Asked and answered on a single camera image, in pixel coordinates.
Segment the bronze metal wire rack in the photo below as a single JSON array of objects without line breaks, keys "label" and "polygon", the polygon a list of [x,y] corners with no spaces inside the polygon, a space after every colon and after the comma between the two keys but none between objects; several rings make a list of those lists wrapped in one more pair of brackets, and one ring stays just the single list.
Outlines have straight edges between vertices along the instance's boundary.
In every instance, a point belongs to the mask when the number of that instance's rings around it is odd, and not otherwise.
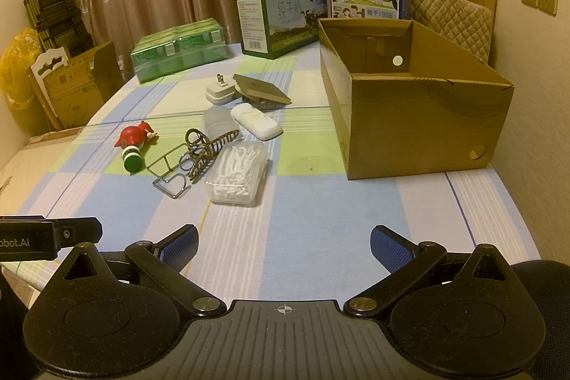
[{"label": "bronze metal wire rack", "polygon": [[240,131],[238,129],[227,131],[214,139],[210,139],[199,129],[190,128],[186,131],[186,152],[180,158],[180,168],[186,172],[190,181],[199,180],[218,157],[223,147],[236,141],[239,137]]}]

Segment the clear box of floss picks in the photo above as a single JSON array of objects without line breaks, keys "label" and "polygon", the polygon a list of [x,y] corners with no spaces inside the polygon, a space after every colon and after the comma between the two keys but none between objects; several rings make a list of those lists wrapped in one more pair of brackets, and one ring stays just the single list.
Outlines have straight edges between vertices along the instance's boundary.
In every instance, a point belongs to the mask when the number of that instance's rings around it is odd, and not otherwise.
[{"label": "clear box of floss picks", "polygon": [[262,142],[237,141],[223,147],[205,178],[213,203],[251,206],[265,174],[268,152]]}]

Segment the red green toy figure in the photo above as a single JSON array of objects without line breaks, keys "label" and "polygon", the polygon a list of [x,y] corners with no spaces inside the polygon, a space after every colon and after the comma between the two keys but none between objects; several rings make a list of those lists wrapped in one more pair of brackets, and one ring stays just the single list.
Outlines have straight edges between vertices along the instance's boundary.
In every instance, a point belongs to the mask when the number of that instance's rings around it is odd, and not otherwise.
[{"label": "red green toy figure", "polygon": [[142,150],[145,145],[152,143],[158,137],[159,134],[145,120],[122,129],[114,147],[122,150],[123,167],[128,173],[134,175],[143,169]]}]

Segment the checkered bed sheet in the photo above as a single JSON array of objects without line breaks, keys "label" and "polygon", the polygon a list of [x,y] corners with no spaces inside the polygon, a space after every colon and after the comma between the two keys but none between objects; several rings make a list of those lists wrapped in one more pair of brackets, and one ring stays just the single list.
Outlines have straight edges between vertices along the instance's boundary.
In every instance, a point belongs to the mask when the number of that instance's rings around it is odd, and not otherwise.
[{"label": "checkered bed sheet", "polygon": [[[172,151],[203,124],[206,84],[220,73],[269,81],[293,101],[273,112],[283,133],[266,146],[269,171],[253,206],[212,203],[202,183],[171,199],[151,173],[127,173],[115,145],[124,127],[146,121],[159,134],[147,159]],[[226,61],[146,84],[129,81],[78,135],[31,144],[2,169],[1,210],[95,216],[102,251],[156,241],[191,223],[200,246],[183,272],[226,301],[345,301],[385,275],[369,249],[380,224],[451,252],[492,243],[511,263],[539,256],[492,169],[347,179],[314,44],[274,61],[232,46]]]}]

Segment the clear small plastic cup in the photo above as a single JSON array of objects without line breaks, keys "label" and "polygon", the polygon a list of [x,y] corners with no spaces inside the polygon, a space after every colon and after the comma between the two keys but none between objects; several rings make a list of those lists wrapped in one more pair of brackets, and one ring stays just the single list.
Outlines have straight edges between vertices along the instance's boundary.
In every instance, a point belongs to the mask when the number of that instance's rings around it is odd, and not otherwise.
[{"label": "clear small plastic cup", "polygon": [[203,118],[205,133],[211,140],[239,128],[230,111],[224,106],[209,108],[204,112]]}]

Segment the cardboard boxes on floor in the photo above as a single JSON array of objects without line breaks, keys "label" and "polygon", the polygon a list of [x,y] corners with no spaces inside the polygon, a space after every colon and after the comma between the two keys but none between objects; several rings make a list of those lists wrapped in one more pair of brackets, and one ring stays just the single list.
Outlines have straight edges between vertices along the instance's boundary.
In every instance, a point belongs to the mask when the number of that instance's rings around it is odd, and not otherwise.
[{"label": "cardboard boxes on floor", "polygon": [[27,75],[57,131],[88,124],[124,84],[112,41],[73,58],[65,48],[49,49],[38,55]]}]

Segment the open brown cardboard box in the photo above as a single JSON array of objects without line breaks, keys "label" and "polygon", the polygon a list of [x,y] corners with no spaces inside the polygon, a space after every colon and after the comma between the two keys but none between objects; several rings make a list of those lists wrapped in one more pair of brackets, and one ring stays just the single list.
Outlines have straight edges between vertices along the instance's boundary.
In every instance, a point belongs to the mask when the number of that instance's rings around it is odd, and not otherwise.
[{"label": "open brown cardboard box", "polygon": [[514,86],[412,20],[319,22],[321,74],[349,179],[486,167]]}]

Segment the white oblong plastic case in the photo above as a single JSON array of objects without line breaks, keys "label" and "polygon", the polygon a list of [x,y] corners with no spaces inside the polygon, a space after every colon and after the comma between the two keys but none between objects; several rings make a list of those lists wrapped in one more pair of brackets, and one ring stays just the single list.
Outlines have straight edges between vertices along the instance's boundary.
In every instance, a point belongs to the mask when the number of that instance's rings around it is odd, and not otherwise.
[{"label": "white oblong plastic case", "polygon": [[279,136],[281,125],[249,103],[236,105],[230,111],[231,117],[260,141],[268,141]]}]

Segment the yellow plastic bag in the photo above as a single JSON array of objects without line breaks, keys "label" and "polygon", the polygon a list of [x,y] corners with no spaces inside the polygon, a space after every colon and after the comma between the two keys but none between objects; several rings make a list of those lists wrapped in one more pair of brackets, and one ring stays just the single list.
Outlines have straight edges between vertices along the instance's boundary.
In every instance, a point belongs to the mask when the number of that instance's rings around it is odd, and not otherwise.
[{"label": "yellow plastic bag", "polygon": [[26,110],[33,102],[35,94],[27,77],[27,69],[40,54],[40,37],[30,27],[18,32],[6,47],[0,63],[0,87],[11,110]]}]

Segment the white square plug adapter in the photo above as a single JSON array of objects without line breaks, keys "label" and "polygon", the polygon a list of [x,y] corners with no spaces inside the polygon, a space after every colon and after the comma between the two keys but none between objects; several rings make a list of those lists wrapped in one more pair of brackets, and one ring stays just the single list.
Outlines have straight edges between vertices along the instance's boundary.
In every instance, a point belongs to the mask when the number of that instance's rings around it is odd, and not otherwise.
[{"label": "white square plug adapter", "polygon": [[224,105],[236,98],[236,82],[231,76],[216,75],[206,86],[206,99],[213,105]]}]

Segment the beige flat square panel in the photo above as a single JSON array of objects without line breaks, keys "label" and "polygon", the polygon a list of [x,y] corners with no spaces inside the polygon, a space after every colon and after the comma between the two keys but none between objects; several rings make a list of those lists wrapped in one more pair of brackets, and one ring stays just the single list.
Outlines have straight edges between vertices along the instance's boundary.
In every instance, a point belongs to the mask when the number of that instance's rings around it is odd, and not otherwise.
[{"label": "beige flat square panel", "polygon": [[238,93],[252,101],[269,101],[281,105],[291,103],[290,97],[279,90],[273,83],[247,77],[240,74],[233,76],[235,88]]}]

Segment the green tissue multipack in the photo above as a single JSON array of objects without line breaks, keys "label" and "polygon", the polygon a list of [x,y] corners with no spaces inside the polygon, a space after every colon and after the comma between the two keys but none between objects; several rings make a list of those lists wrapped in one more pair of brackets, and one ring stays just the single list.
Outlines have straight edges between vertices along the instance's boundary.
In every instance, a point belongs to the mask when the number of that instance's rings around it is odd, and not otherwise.
[{"label": "green tissue multipack", "polygon": [[224,32],[214,18],[174,26],[140,38],[130,53],[140,83],[228,58]]}]

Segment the quilted beige chair cushion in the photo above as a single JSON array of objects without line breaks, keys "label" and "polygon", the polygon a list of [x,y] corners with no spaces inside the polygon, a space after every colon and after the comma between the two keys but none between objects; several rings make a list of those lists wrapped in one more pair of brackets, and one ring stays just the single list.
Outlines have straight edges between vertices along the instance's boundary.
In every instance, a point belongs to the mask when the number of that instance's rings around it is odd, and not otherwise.
[{"label": "quilted beige chair cushion", "polygon": [[468,0],[411,0],[411,19],[488,63],[494,26],[488,8]]}]

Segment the green white milk carton box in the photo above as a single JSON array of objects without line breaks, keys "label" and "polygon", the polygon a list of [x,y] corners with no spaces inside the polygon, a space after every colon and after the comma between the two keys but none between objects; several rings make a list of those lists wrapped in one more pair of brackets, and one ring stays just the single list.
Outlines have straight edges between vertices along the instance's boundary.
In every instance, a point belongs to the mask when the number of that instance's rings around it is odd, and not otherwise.
[{"label": "green white milk carton box", "polygon": [[317,41],[327,0],[234,0],[243,54],[274,60]]}]

